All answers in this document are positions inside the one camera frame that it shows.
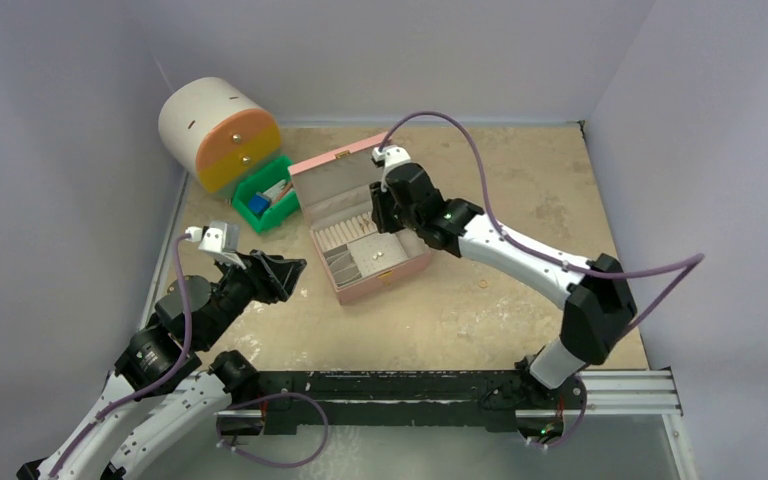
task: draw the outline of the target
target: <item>gray wall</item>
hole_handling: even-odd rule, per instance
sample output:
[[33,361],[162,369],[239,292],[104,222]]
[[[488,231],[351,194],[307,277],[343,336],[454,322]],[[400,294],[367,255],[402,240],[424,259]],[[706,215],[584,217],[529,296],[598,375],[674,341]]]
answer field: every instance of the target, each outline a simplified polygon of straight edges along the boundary
[[768,1],[657,1],[590,121],[627,266],[708,254],[643,326],[702,472],[768,478]]
[[653,0],[129,0],[175,87],[227,78],[281,121],[566,122]]
[[49,455],[137,326],[181,178],[121,3],[0,1],[0,479]]

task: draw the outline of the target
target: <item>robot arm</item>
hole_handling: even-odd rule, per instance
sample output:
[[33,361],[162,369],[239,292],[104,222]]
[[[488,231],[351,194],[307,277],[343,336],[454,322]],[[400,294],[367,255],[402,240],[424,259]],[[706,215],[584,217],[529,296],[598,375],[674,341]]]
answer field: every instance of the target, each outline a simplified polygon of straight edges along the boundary
[[[307,262],[258,250],[241,254],[236,251],[239,227],[225,222],[190,227],[187,233],[190,241],[199,242],[200,251],[213,258],[222,278],[218,283],[199,276],[183,279],[193,322],[190,351],[182,368],[142,398],[98,418],[98,412],[112,402],[164,377],[181,355],[184,307],[180,292],[170,287],[170,294],[155,304],[148,325],[131,337],[98,401],[72,435],[48,458],[23,465],[18,478],[136,478],[200,419],[230,405],[232,395],[246,398],[256,393],[252,390],[256,382],[251,380],[258,372],[236,351],[219,354],[206,374],[195,381],[188,379],[201,365],[195,352],[209,350],[252,301],[272,304],[289,299]],[[192,385],[176,392],[182,382]]]
[[[379,233],[409,228],[429,247],[496,268],[563,310],[560,336],[536,357],[526,357],[517,365],[528,376],[551,390],[588,364],[605,362],[637,313],[626,281],[597,279],[525,254],[499,235],[481,207],[460,198],[444,199],[404,148],[376,148],[372,161],[383,168],[381,181],[370,185]],[[518,242],[562,262],[602,272],[622,271],[619,262],[608,255],[593,261],[503,229]]]

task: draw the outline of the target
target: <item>speckled tabletop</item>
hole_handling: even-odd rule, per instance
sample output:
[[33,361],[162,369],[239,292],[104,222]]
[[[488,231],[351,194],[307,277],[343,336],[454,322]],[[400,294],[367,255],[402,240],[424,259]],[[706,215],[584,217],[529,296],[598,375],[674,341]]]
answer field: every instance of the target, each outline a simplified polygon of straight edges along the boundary
[[[615,255],[611,232],[577,126],[470,128],[484,158],[494,212],[510,227],[561,250]],[[301,161],[382,128],[285,128],[284,153]],[[395,141],[428,170],[447,198],[481,204],[471,152],[453,128],[403,127]],[[242,226],[238,250],[253,248],[309,266],[285,304],[252,304],[203,355],[238,349],[258,369],[502,369],[535,353],[560,331],[561,312],[512,278],[435,252],[421,274],[341,306],[319,263],[301,213],[264,235],[223,200],[190,186],[183,226],[224,220]],[[182,246],[187,274],[219,278],[210,259]],[[174,272],[168,282],[175,279]],[[608,368],[646,368],[637,332],[620,342]]]

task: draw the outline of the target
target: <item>pink jewelry box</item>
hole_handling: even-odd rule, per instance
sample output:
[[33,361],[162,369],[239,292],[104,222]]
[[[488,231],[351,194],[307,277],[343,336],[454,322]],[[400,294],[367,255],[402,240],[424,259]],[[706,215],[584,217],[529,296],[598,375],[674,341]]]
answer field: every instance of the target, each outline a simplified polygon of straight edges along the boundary
[[293,187],[339,302],[425,269],[431,250],[412,230],[379,234],[369,184],[381,180],[372,149],[384,133],[289,167]]

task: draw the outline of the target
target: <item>purple cable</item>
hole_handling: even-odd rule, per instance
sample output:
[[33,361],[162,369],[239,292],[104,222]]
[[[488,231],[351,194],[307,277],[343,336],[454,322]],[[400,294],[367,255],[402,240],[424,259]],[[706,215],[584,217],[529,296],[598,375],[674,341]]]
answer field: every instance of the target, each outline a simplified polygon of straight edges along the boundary
[[[498,232],[500,236],[502,236],[505,240],[507,240],[511,245],[513,245],[520,251],[525,252],[531,256],[537,257],[543,261],[549,262],[553,265],[557,265],[565,270],[581,273],[584,275],[589,275],[591,277],[602,278],[605,280],[628,280],[632,278],[654,277],[656,275],[663,275],[665,273],[681,270],[681,273],[676,275],[676,277],[666,286],[666,288],[664,288],[664,290],[660,294],[658,294],[658,296],[656,296],[654,300],[652,300],[652,303],[650,303],[645,309],[643,309],[643,311],[637,316],[637,318],[634,319],[634,321],[631,322],[626,327],[625,330],[623,330],[622,335],[620,336],[620,339],[628,335],[632,330],[634,330],[638,325],[640,325],[640,323],[643,320],[645,320],[646,317],[648,317],[649,314],[651,314],[652,311],[654,311],[655,308],[658,307],[658,305],[661,304],[661,302],[667,297],[667,295],[669,295],[670,292],[672,292],[673,289],[675,289],[675,287],[682,280],[684,280],[684,278],[687,277],[687,275],[690,274],[690,272],[693,271],[693,269],[696,268],[696,266],[699,265],[702,262],[702,260],[705,259],[704,254],[697,253],[696,255],[693,255],[692,257],[682,260],[680,262],[670,263],[668,265],[664,265],[661,267],[649,268],[646,270],[639,270],[635,272],[607,273],[607,272],[597,272],[595,270],[591,270],[586,266],[574,265],[572,263],[559,260],[555,257],[546,255],[543,252],[539,252],[537,250],[534,250],[533,248],[529,248],[528,246],[517,242],[515,239],[511,238],[507,233],[505,233],[504,229],[502,228],[502,225],[499,223],[499,221],[496,219],[496,215],[493,213],[493,207],[490,205],[490,191],[487,186],[487,176],[484,173],[484,162],[481,160],[481,154],[478,152],[478,146],[475,144],[475,140],[473,140],[472,135],[470,135],[469,132],[466,131],[466,128],[464,128],[464,126],[461,125],[460,122],[446,115],[445,113],[434,112],[434,111],[414,112],[404,117],[403,119],[399,120],[395,125],[393,125],[393,127],[390,128],[390,131],[388,131],[387,134],[384,135],[384,138],[381,140],[381,145],[378,148],[384,149],[384,147],[387,145],[387,142],[390,141],[390,137],[393,136],[393,133],[395,133],[396,130],[399,129],[399,127],[404,125],[408,120],[412,118],[420,117],[420,116],[431,116],[431,117],[442,118],[443,120],[446,120],[447,122],[451,123],[452,126],[457,128],[461,132],[461,134],[464,136],[464,138],[466,139],[466,142],[469,144],[469,148],[472,149],[472,154],[475,156],[475,163],[478,166],[478,175],[481,179],[481,194],[484,197],[484,209],[487,210],[487,218],[490,219],[490,223],[493,224],[493,228],[496,229],[496,232]],[[590,365],[585,365],[581,368],[581,370],[584,370],[589,366]],[[572,435],[572,433],[575,432],[576,429],[578,429],[578,426],[581,424],[581,421],[584,419],[584,411],[587,408],[587,390],[586,388],[584,388],[584,381],[581,379],[581,377],[576,375],[576,378],[581,384],[581,387],[582,387],[581,390],[584,395],[583,407],[581,409],[581,412],[578,414],[578,417],[575,419],[575,422],[573,422],[572,426],[567,430],[567,432],[563,435],[563,437],[561,437],[560,439],[558,439],[557,441],[551,444],[551,446],[553,447],[556,447],[565,443],[566,439],[569,438],[569,436]]]
[[231,445],[230,443],[226,442],[224,439],[222,439],[222,430],[219,428],[219,422],[216,422],[216,433],[220,437],[219,443],[222,446],[231,449],[231,451],[236,453],[237,455],[243,458],[248,458],[249,460],[253,462],[257,462],[261,465],[266,465],[267,467],[296,468],[296,467],[301,467],[302,465],[307,465],[308,463],[312,462],[314,459],[316,459],[316,457],[319,456],[320,453],[322,453],[322,451],[325,449],[325,444],[328,443],[328,417],[325,416],[325,410],[322,409],[322,406],[319,405],[316,402],[316,400],[308,397],[307,395],[302,395],[301,393],[295,393],[295,392],[273,393],[272,395],[267,395],[265,397],[249,400],[248,402],[243,402],[237,405],[231,405],[230,407],[228,407],[228,410],[239,410],[241,408],[250,407],[252,405],[268,402],[270,400],[277,400],[279,398],[298,398],[300,400],[304,400],[307,403],[313,405],[313,408],[315,408],[316,411],[319,413],[319,416],[322,417],[322,426],[325,428],[325,430],[322,432],[322,441],[319,442],[319,447],[316,449],[315,452],[313,452],[312,455],[305,458],[304,460],[299,460],[298,462],[291,462],[291,463],[282,463],[282,462],[267,460],[263,457],[259,457],[252,453],[243,451]]
[[183,268],[181,267],[181,256],[178,254],[178,245],[188,238],[190,238],[189,233],[185,233],[176,238],[175,248],[172,250],[172,256],[174,260],[173,263],[175,264],[175,273],[178,275],[178,291],[181,293],[181,301],[184,307],[184,344],[181,346],[181,354],[178,356],[178,360],[175,361],[175,364],[172,365],[172,368],[170,368],[165,375],[160,377],[151,385],[130,395],[126,395],[119,400],[116,400],[115,402],[111,402],[109,405],[99,410],[98,413],[95,414],[95,421],[84,425],[84,428],[81,429],[81,431],[75,435],[75,438],[69,442],[69,445],[63,449],[63,454],[60,455],[60,458],[58,458],[54,463],[54,466],[51,467],[51,472],[49,473],[50,477],[57,478],[57,473],[60,472],[60,469],[63,468],[63,464],[66,463],[66,460],[69,459],[69,455],[75,451],[75,448],[78,447],[78,444],[80,444],[81,441],[90,433],[90,431],[92,431],[96,425],[103,421],[104,418],[110,414],[110,412],[132,400],[142,398],[146,394],[153,392],[155,389],[166,383],[176,373],[178,373],[178,370],[180,370],[184,366],[184,363],[187,361],[187,357],[189,356],[190,351],[190,344],[193,340],[193,311],[192,307],[190,306],[190,293],[187,289],[187,283],[184,281],[184,272]]
[[581,378],[580,374],[575,375],[575,380],[579,385],[581,385],[581,410],[579,410],[578,416],[575,417],[575,421],[572,422],[570,428],[564,429],[564,433],[561,435],[561,438],[555,440],[552,443],[544,444],[546,447],[555,448],[567,443],[572,434],[578,430],[579,426],[581,426],[581,421],[584,420],[584,411],[587,410],[587,388],[584,386],[584,379]]

